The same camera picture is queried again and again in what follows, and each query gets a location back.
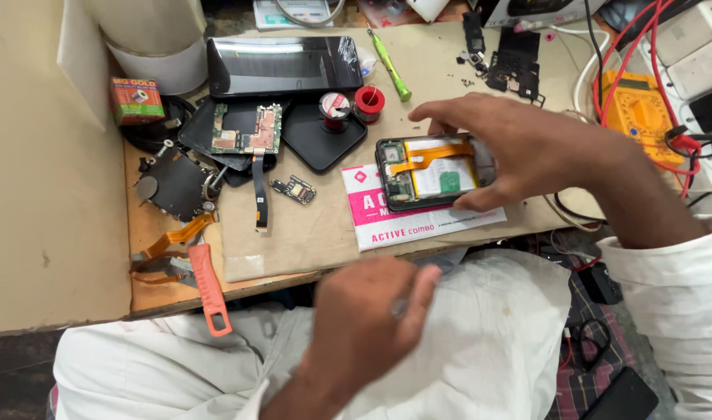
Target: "solder wire spool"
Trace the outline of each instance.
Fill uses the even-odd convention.
[[[319,110],[324,117],[324,128],[341,132],[345,129],[344,122],[351,113],[351,103],[342,93],[325,93],[319,99]]]
[[[138,89],[133,95],[130,96],[136,103],[141,103],[148,100],[148,93],[142,89]]]
[[[356,91],[353,112],[366,124],[376,123],[384,108],[384,94],[375,86],[364,86]]]

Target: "wall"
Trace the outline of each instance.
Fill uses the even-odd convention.
[[[62,0],[0,0],[0,331],[126,315],[123,146],[56,65]]]

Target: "phone battery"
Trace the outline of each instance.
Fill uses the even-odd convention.
[[[432,149],[461,144],[462,138],[409,140],[407,151]],[[421,156],[409,157],[409,161],[421,161]],[[411,171],[416,198],[429,198],[446,194],[464,193],[478,187],[474,176],[474,161],[471,156],[438,157],[425,169]]]

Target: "black power bank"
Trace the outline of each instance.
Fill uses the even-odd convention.
[[[626,366],[581,420],[645,420],[657,404],[657,395]]]

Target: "screw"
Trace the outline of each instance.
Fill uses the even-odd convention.
[[[164,155],[164,152],[166,152],[168,149],[174,147],[174,141],[166,139],[164,140],[164,146],[162,147],[161,150],[159,150],[158,153],[156,153],[156,157],[160,158]]]
[[[226,171],[229,170],[228,166],[225,166],[222,170],[219,172],[219,176],[216,177],[216,179],[213,180],[213,183],[211,183],[211,189],[215,189],[215,187],[219,184],[220,180],[224,177],[224,174]]]

